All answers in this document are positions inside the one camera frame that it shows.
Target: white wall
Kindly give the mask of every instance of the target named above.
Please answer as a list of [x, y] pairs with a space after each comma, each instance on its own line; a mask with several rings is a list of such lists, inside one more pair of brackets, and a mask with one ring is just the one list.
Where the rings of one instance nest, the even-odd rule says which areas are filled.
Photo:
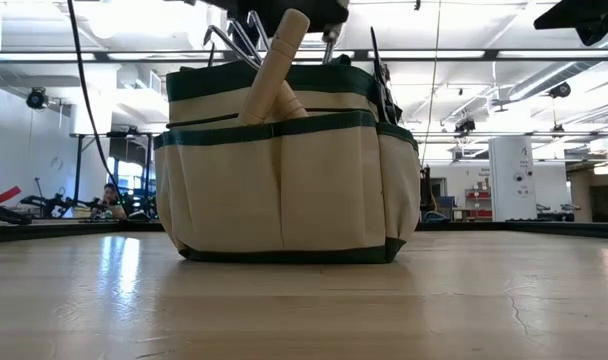
[[[77, 140], [69, 136], [71, 126], [68, 116], [60, 122], [59, 112], [34, 111], [24, 98], [0, 89], [0, 193], [14, 186], [22, 190], [4, 205], [15, 206], [23, 197], [39, 195], [36, 177], [44, 197], [53, 197], [60, 187], [65, 196], [73, 197]], [[83, 158], [80, 199], [88, 200], [101, 195], [106, 173], [94, 145]]]
[[[459, 207], [466, 206], [465, 190], [473, 188], [473, 185], [478, 181], [484, 181], [484, 177], [487, 176], [490, 177], [488, 162], [431, 166], [431, 177], [446, 178], [448, 196], [454, 196], [455, 203]], [[560, 211], [560, 205], [571, 202], [566, 188], [564, 164], [536, 163], [533, 177], [535, 178], [535, 197], [538, 204], [549, 206], [551, 211]]]

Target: beige canvas bag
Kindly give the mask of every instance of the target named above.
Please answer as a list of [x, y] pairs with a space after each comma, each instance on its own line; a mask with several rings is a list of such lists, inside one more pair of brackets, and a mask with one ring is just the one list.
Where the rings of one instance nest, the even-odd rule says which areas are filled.
[[198, 261], [385, 263], [420, 216], [412, 134], [379, 122], [372, 76], [293, 66], [309, 117], [237, 121], [255, 72], [241, 62], [169, 74], [169, 131], [155, 139], [157, 206]]

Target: canvas tool bag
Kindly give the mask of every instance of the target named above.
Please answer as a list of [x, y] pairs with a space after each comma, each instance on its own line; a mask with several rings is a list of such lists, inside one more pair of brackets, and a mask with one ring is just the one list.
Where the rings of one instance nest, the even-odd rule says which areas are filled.
[[294, 65], [309, 117], [237, 119], [256, 72], [242, 62], [169, 74], [169, 131], [155, 138], [157, 206], [197, 261], [387, 263], [420, 216], [412, 134], [378, 121], [375, 79]]

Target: wooden handle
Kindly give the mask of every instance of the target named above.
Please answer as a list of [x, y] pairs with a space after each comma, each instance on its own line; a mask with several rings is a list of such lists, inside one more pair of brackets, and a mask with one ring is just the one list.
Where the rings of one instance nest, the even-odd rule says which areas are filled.
[[286, 11], [240, 112], [239, 120], [242, 123], [264, 123], [274, 102], [278, 113], [288, 115], [286, 119], [306, 116], [306, 110], [284, 79], [309, 24], [309, 19], [301, 12], [294, 9]]
[[[348, 9], [349, 0], [337, 0], [337, 2], [345, 9]], [[337, 37], [342, 31], [342, 25], [343, 24], [326, 25], [326, 27], [324, 28], [324, 35], [322, 36], [322, 40], [324, 40], [325, 43], [330, 43], [337, 40]]]

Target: white ceiling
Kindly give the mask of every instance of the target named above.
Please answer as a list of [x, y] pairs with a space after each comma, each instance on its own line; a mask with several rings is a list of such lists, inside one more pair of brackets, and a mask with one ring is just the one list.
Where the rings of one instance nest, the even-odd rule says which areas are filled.
[[[556, 2], [444, 0], [440, 6], [438, 0], [423, 0], [421, 10], [414, 11], [415, 1], [353, 0], [339, 47], [370, 49], [369, 28], [373, 26], [380, 49], [426, 49], [434, 48], [436, 43], [439, 48], [583, 48], [572, 29], [534, 30], [533, 21]], [[206, 26], [221, 25], [223, 21], [223, 14], [217, 9], [207, 11], [206, 5], [190, 7], [181, 1], [113, 0], [112, 5], [78, 1], [76, 10], [83, 35], [82, 45], [89, 51], [202, 49], [198, 43]], [[438, 16], [439, 42], [436, 41]], [[64, 1], [0, 1], [0, 19], [3, 51], [73, 49]], [[307, 38], [316, 40], [321, 36], [313, 34]], [[372, 71], [368, 63], [355, 65]], [[441, 131], [443, 127], [453, 131], [454, 122], [460, 116], [456, 114], [449, 118], [449, 115], [475, 96], [486, 92], [489, 99], [493, 98], [493, 86], [509, 88], [550, 65], [548, 62], [498, 62], [495, 65], [491, 62], [440, 62], [437, 65], [392, 62], [389, 68], [393, 95], [404, 110], [403, 120], [408, 128], [421, 133], [429, 128], [429, 115], [430, 131]], [[154, 70], [163, 78], [167, 73], [177, 71], [179, 66], [142, 64], [139, 70], [140, 73]], [[74, 65], [2, 65], [0, 73], [14, 86], [21, 87], [21, 79], [37, 75], [77, 76], [77, 69]], [[591, 116], [596, 109], [608, 105], [608, 63], [570, 79], [569, 84], [573, 93], [566, 99], [557, 100], [555, 106], [557, 119], [568, 123], [566, 130], [586, 131], [608, 123], [608, 111]], [[52, 91], [74, 101], [79, 98], [79, 90], [75, 87]], [[163, 103], [152, 102], [150, 97], [150, 93], [140, 90], [120, 90], [116, 121], [142, 125], [163, 122], [163, 114], [159, 112]], [[486, 99], [480, 98], [467, 110], [476, 119], [478, 129], [483, 131], [521, 131], [523, 128], [548, 131], [553, 127], [550, 98], [534, 97], [507, 108], [510, 110], [501, 116], [496, 116], [493, 109], [489, 115]]]

